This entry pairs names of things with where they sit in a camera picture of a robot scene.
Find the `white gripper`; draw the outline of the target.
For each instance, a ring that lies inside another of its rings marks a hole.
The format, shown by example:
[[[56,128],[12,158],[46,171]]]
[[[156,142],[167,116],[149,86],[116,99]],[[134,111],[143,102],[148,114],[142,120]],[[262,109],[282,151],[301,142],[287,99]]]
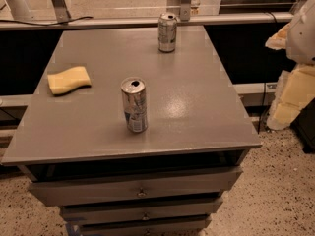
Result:
[[[298,63],[291,72],[282,71],[279,76],[267,118],[270,129],[282,130],[315,98],[315,0],[307,0],[265,46],[286,49],[287,57]]]

